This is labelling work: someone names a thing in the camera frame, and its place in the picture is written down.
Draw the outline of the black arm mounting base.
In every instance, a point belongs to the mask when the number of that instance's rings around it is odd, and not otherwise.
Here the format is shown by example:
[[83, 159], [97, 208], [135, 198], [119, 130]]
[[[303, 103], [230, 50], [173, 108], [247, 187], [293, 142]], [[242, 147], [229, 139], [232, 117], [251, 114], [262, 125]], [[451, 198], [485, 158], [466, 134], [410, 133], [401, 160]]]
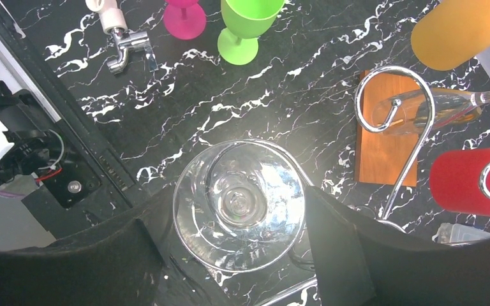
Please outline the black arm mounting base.
[[0, 38], [60, 113], [54, 122], [27, 89], [0, 80], [0, 121], [13, 148], [0, 160], [0, 191], [21, 177], [34, 179], [22, 197], [55, 238], [111, 219], [147, 199], [113, 146], [80, 109], [0, 2]]

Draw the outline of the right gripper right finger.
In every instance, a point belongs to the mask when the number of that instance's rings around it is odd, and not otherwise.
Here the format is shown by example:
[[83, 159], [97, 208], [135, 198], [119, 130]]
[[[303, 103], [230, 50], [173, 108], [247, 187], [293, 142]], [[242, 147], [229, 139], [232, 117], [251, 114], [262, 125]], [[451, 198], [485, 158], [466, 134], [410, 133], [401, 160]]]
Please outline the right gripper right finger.
[[490, 239], [454, 247], [407, 235], [317, 187], [306, 223], [323, 305], [490, 305]]

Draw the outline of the green wine glass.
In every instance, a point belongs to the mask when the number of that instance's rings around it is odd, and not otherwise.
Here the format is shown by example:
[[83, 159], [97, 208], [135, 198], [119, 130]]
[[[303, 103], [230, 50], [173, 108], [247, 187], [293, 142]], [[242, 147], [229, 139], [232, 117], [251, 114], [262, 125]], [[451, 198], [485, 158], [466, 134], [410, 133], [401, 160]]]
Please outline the green wine glass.
[[258, 38], [273, 25], [284, 0], [222, 0], [225, 28], [217, 41], [222, 58], [233, 65], [250, 63], [258, 53]]

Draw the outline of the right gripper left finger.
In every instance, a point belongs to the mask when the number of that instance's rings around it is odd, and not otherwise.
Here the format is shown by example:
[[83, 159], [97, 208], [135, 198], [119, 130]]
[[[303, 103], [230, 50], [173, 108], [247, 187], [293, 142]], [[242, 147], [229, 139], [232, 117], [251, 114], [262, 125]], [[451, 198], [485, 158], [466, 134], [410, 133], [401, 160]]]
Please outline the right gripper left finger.
[[173, 193], [44, 248], [0, 251], [0, 305], [158, 305]]

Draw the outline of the clear wine glass front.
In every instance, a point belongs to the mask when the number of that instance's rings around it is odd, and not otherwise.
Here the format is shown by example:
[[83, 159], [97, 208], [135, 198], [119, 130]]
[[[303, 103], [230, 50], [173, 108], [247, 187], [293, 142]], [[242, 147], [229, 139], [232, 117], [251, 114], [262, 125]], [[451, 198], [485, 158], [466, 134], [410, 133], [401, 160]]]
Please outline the clear wine glass front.
[[195, 156], [173, 195], [174, 226], [199, 262], [228, 273], [282, 258], [304, 228], [304, 179], [289, 153], [260, 139], [222, 142]]

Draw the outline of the pink wine glass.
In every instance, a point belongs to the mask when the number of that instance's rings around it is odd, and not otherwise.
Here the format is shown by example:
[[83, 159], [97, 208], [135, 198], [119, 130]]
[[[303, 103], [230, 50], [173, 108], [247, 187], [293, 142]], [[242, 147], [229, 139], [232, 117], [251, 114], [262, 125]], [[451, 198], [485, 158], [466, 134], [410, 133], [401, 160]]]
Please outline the pink wine glass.
[[207, 16], [199, 0], [166, 0], [163, 13], [166, 30], [180, 40], [199, 37], [207, 25]]

